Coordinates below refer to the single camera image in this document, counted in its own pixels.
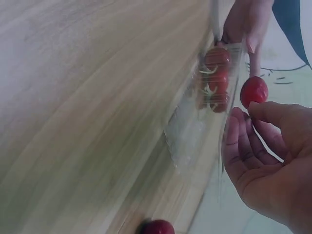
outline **floor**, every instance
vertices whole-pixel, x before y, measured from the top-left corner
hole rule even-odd
[[[299,103],[312,107],[312,70],[309,66],[312,47],[305,43],[312,38],[312,34],[307,30],[307,25],[312,23],[305,10],[311,4],[308,1],[301,1],[302,38],[298,39],[303,41],[307,59],[302,59],[293,41],[289,43],[287,40],[276,18],[274,16],[271,18],[261,63],[261,76],[268,84],[270,101]],[[248,71],[248,58],[246,58],[246,71]],[[242,107],[239,102],[239,90],[246,78],[246,76],[241,77],[239,80],[234,106]],[[291,234],[287,227],[247,208],[238,197],[226,173],[220,183],[218,172],[218,162],[216,162],[190,228],[190,234]]]

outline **red cherry tomato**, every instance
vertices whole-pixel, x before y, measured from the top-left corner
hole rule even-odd
[[[217,70],[228,71],[231,64],[230,52],[223,47],[214,47],[209,50],[205,56],[205,64],[209,70],[214,70],[217,66]]]
[[[171,223],[158,219],[147,223],[142,234],[175,234],[175,230]]]
[[[260,77],[250,77],[240,91],[240,101],[248,109],[251,101],[263,103],[268,99],[269,90],[265,81]]]
[[[208,76],[208,86],[214,94],[223,94],[229,86],[229,72],[218,70]]]
[[[229,95],[227,93],[214,94],[210,97],[210,108],[215,113],[226,111],[229,103]]]

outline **fingers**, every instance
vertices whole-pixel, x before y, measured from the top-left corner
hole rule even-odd
[[[238,149],[241,160],[248,169],[260,168],[263,166],[263,163],[254,156],[246,131],[247,114],[244,114],[241,109],[235,107],[232,109],[231,115],[238,120]]]
[[[249,77],[260,76],[261,72],[261,47],[258,46],[255,53],[249,53]]]
[[[272,0],[253,1],[246,23],[246,45],[250,60],[250,77],[260,75],[261,44],[268,30],[272,13]]]
[[[274,165],[274,164],[280,163],[275,157],[273,157],[271,154],[268,153],[267,149],[262,144],[260,138],[258,137],[257,133],[255,132],[255,130],[253,128],[252,120],[250,118],[246,121],[246,129],[247,129],[247,134],[249,137],[250,145],[253,149],[253,154],[255,155],[255,157],[258,158],[265,165]]]
[[[281,159],[285,160],[288,153],[281,133],[271,124],[253,119],[253,125],[262,136],[268,147]]]
[[[278,104],[276,102],[256,103],[251,102],[248,113],[252,118],[271,123],[281,128],[281,120],[289,113],[289,105]]]
[[[249,53],[256,52],[268,30],[273,0],[252,1],[247,17],[246,41]]]
[[[238,149],[239,123],[237,118],[230,116],[228,119],[228,135],[224,149],[224,167],[232,183],[237,184],[238,180],[248,171],[242,162]]]

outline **fingernail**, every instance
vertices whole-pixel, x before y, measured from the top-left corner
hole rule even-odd
[[[258,102],[255,102],[255,101],[251,101],[251,102],[249,103],[248,108],[249,108],[249,107],[256,106],[256,105],[259,105],[259,103],[258,103]]]
[[[256,38],[248,38],[247,39],[247,47],[248,47],[249,53],[254,54],[257,46],[258,46],[258,39],[256,39]]]

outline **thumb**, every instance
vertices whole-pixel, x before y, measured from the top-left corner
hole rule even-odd
[[[272,14],[272,0],[252,1],[246,25],[246,44],[249,53],[255,53],[267,32]]]

